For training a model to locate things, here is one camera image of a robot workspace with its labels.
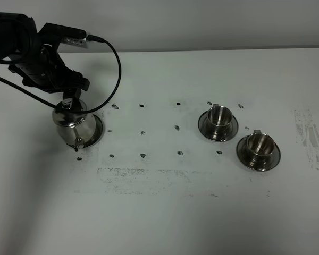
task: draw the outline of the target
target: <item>metal teapot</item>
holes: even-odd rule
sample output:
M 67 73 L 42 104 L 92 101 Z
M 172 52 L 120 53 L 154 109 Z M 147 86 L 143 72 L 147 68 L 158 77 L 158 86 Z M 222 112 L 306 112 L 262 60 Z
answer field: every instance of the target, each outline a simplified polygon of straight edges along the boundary
M 73 98 L 61 101 L 57 107 L 74 111 L 87 110 L 87 106 L 82 100 Z M 103 134 L 102 121 L 91 113 L 59 112 L 54 109 L 52 119 L 57 125 L 58 134 L 75 151 L 93 145 Z

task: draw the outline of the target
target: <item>teapot lid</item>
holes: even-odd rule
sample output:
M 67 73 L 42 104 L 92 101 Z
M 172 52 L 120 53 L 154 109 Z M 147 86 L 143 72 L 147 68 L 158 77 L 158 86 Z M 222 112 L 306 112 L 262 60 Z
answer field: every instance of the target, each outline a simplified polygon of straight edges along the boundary
M 73 111 L 86 111 L 86 104 L 76 98 L 67 98 L 57 104 L 57 108 L 62 108 L 66 110 Z M 67 113 L 67 112 L 58 112 L 57 109 L 54 109 L 52 112 L 53 122 L 59 126 L 73 127 L 81 123 L 85 117 L 86 113 Z

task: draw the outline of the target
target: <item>black cable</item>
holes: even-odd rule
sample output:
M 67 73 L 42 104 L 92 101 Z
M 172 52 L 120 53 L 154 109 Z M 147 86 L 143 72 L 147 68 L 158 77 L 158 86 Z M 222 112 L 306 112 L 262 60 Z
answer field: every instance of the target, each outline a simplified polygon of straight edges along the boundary
M 18 85 L 16 85 L 16 84 L 12 83 L 12 82 L 10 82 L 10 81 L 7 81 L 7 80 L 4 79 L 4 78 L 1 78 L 1 77 L 0 77 L 0 81 L 3 82 L 3 83 L 6 83 L 7 85 L 9 85 L 9 86 L 11 86 L 11 87 L 13 87 L 14 89 L 18 89 L 18 90 L 21 91 L 22 93 L 24 93 L 24 94 L 30 96 L 31 98 L 33 98 L 33 99 L 35 99 L 35 100 L 37 100 L 37 101 L 39 101 L 39 102 L 41 102 L 41 103 L 43 103 L 43 104 L 45 104 L 45 105 L 51 107 L 51 108 L 53 108 L 53 109 L 57 109 L 58 112 L 83 113 L 83 114 L 85 114 L 85 113 L 93 113 L 93 112 L 95 112 L 95 111 L 101 109 L 103 106 L 105 106 L 105 105 L 111 100 L 111 98 L 115 95 L 115 93 L 116 93 L 116 91 L 117 91 L 117 89 L 118 89 L 118 87 L 119 87 L 119 84 L 120 84 L 120 82 L 121 82 L 121 77 L 122 77 L 122 65 L 121 65 L 121 61 L 120 61 L 119 56 L 118 56 L 116 50 L 114 49 L 114 47 L 113 47 L 108 41 L 104 40 L 103 38 L 94 37 L 93 39 L 92 39 L 92 37 L 89 38 L 89 36 L 88 36 L 88 40 L 97 41 L 97 42 L 99 42 L 99 43 L 106 43 L 106 44 L 110 47 L 110 49 L 113 51 L 113 53 L 114 53 L 115 56 L 116 56 L 117 63 L 118 63 L 118 72 L 119 72 L 119 73 L 118 73 L 117 83 L 116 83 L 116 86 L 115 86 L 115 88 L 113 89 L 112 93 L 109 95 L 109 97 L 108 97 L 102 104 L 100 104 L 100 105 L 97 106 L 96 108 L 93 108 L 93 109 L 91 109 L 91 110 L 81 110 L 81 111 L 59 109 L 59 107 L 56 107 L 56 105 L 51 104 L 51 103 L 49 103 L 49 102 L 46 101 L 46 100 L 43 100 L 42 98 L 40 98 L 40 97 L 38 97 L 38 96 L 32 94 L 31 92 L 29 92 L 29 91 L 27 91 L 27 90 L 21 88 L 20 86 L 18 86 Z
M 31 37 L 30 32 L 29 32 L 28 28 L 26 27 L 26 25 L 21 21 L 16 20 L 16 19 L 10 19 L 10 18 L 0 18 L 0 23 L 2 23 L 2 22 L 13 22 L 13 23 L 18 24 L 19 26 L 21 26 L 25 30 L 26 34 L 29 37 L 28 49 L 24 53 L 21 54 L 20 58 L 14 59 L 14 60 L 1 60 L 0 59 L 0 64 L 4 64 L 4 65 L 18 64 L 18 63 L 22 62 L 23 59 L 29 54 L 29 51 L 32 47 L 32 37 Z

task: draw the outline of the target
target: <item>white wall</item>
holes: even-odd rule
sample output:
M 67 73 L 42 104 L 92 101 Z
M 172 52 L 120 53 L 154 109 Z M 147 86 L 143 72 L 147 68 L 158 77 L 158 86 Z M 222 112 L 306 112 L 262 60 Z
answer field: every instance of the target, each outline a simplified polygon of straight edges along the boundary
M 38 29 L 85 29 L 118 50 L 319 45 L 318 0 L 0 0 L 0 11 L 31 16 Z

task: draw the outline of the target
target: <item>white table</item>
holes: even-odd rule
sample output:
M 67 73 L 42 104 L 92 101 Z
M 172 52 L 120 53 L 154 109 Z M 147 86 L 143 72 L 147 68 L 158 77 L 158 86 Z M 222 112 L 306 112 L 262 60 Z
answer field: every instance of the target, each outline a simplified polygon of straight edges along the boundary
M 113 54 L 62 58 L 91 81 L 89 108 L 112 91 Z M 120 88 L 97 113 L 104 136 L 78 153 L 50 108 L 0 83 L 0 254 L 319 254 L 319 49 L 120 58 Z M 6 68 L 0 76 L 21 84 Z M 232 140 L 199 133 L 209 101 L 237 118 Z M 236 156 L 254 129 L 282 153 L 265 173 Z

